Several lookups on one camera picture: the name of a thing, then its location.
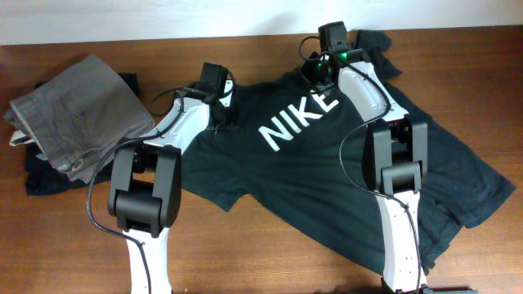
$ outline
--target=white lettering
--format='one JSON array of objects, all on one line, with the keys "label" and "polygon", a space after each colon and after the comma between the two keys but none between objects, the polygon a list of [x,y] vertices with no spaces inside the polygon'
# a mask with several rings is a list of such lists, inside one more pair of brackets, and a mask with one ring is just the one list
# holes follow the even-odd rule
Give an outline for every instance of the white lettering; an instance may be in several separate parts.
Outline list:
[{"label": "white lettering", "polygon": [[276,118],[272,117],[270,119],[279,129],[279,132],[271,130],[268,127],[260,127],[258,131],[263,135],[267,143],[269,143],[270,147],[276,152],[279,151],[279,146],[276,144],[276,142],[272,139],[271,135],[284,139],[284,140],[292,140],[293,135],[291,135],[290,132],[284,127],[284,125],[281,123],[281,121]]},{"label": "white lettering", "polygon": [[312,94],[312,99],[314,99],[314,101],[316,101],[316,103],[318,103],[318,105],[321,107],[321,109],[323,109],[326,113],[339,104],[339,102],[337,100],[334,100],[329,105],[326,105],[324,102],[325,95],[323,95],[323,94],[320,96],[318,96],[318,94]]},{"label": "white lettering", "polygon": [[312,119],[319,119],[323,115],[322,114],[313,114],[313,113],[306,113],[305,112],[305,103],[307,101],[306,97],[302,97],[302,102],[300,103],[300,110],[298,111],[294,105],[289,105],[288,109],[294,114],[296,119],[304,126],[309,127],[309,123],[305,120],[305,118],[312,118]]},{"label": "white lettering", "polygon": [[281,115],[282,118],[284,118],[285,122],[288,123],[288,125],[293,129],[293,131],[295,131],[297,134],[300,133],[300,131],[302,131],[301,128],[297,127],[296,123],[294,123],[294,121],[291,119],[291,117],[288,116],[288,114],[285,112],[285,111],[280,111],[279,112],[279,115]]}]

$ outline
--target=gray fabric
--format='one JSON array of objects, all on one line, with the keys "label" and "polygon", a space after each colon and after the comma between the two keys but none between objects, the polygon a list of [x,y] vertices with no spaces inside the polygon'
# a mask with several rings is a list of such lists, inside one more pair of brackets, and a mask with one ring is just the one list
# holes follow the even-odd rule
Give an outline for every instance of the gray fabric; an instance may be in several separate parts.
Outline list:
[{"label": "gray fabric", "polygon": [[86,183],[99,158],[121,138],[154,126],[127,84],[94,55],[13,100],[11,108],[49,163],[70,180]]}]

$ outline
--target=white wall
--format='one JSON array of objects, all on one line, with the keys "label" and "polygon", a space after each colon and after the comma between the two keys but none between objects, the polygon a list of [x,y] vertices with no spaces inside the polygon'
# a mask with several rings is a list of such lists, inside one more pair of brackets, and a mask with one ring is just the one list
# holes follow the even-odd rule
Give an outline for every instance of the white wall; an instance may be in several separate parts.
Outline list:
[{"label": "white wall", "polygon": [[0,44],[523,24],[523,0],[0,0]]}]

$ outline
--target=black shirt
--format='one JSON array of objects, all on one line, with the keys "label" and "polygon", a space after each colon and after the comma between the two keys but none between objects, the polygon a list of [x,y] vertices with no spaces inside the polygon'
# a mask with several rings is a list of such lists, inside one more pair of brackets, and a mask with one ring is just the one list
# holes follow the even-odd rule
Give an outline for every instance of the black shirt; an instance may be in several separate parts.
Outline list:
[{"label": "black shirt", "polygon": [[[440,127],[401,91],[385,83],[400,71],[381,54],[391,41],[360,31],[365,49],[396,102],[428,123],[428,175],[422,183],[418,225],[426,273],[465,225],[486,220],[515,186]],[[307,236],[381,273],[384,266],[378,204],[349,184],[337,160],[340,141],[362,123],[338,90],[311,96],[298,70],[274,82],[238,86],[238,129],[204,132],[184,153],[182,186],[228,211],[245,194]],[[364,186],[360,163],[364,131],[344,146],[351,177]]]}]

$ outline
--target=wooden surface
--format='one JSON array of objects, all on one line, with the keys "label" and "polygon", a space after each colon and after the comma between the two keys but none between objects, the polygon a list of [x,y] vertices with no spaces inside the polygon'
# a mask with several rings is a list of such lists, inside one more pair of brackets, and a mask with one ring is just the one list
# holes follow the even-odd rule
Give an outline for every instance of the wooden surface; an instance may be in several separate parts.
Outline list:
[{"label": "wooden surface", "polygon": [[[394,80],[417,105],[523,186],[523,28],[391,31],[387,53],[404,74]],[[37,82],[89,53],[114,70],[137,72],[147,102],[199,77],[204,61],[225,65],[240,84],[267,81],[302,63],[302,36],[208,38],[0,47],[0,110]],[[126,293],[127,247],[87,219],[86,190],[25,195],[24,148],[0,123],[0,292]],[[98,219],[109,185],[95,189]],[[252,197],[230,212],[184,193],[169,236],[175,292],[309,293],[379,285],[379,275],[312,241]],[[436,261],[433,287],[481,293],[523,289],[523,193],[517,190],[483,225],[464,229]]]}]

